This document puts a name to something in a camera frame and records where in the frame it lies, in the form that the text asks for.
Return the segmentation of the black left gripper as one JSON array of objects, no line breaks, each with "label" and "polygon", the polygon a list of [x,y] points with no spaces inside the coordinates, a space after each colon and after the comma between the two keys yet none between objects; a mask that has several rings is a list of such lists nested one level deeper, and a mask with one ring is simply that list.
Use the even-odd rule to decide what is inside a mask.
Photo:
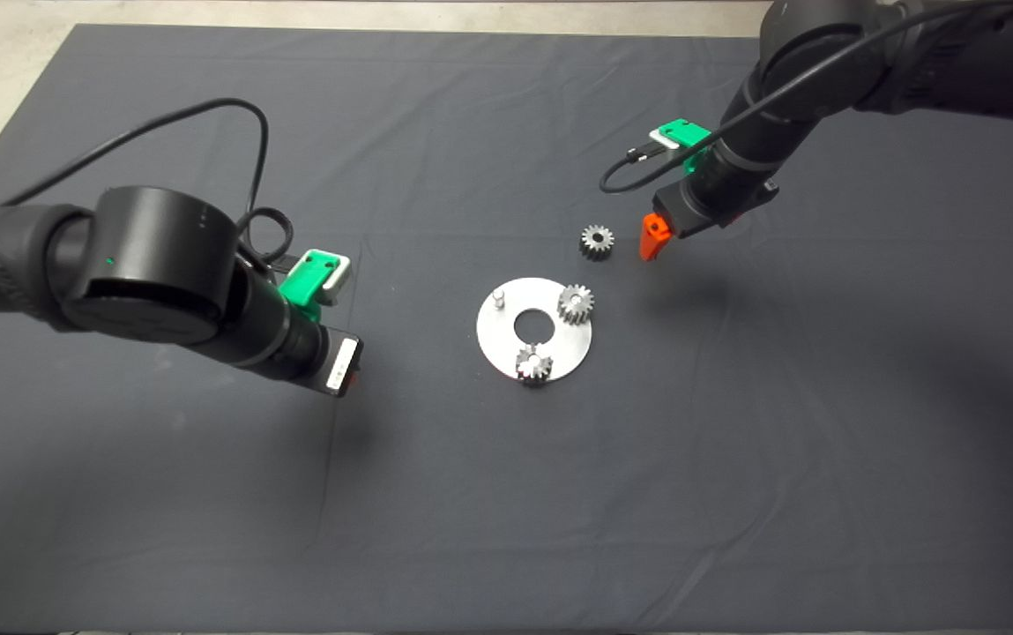
[{"label": "black left gripper", "polygon": [[344,398],[358,383],[364,342],[350,332],[309,320],[287,306],[283,342],[272,351],[272,378],[333,398]]}]

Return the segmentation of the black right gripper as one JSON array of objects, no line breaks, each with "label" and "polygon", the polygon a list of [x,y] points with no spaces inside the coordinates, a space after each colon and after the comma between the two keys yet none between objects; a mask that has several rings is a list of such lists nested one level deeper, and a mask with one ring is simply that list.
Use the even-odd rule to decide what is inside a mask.
[{"label": "black right gripper", "polygon": [[657,214],[645,214],[642,220],[640,260],[654,261],[672,237],[684,240],[708,228],[726,228],[749,210],[768,204],[779,192],[772,181],[779,168],[779,161],[708,150],[695,172],[655,192]]}]

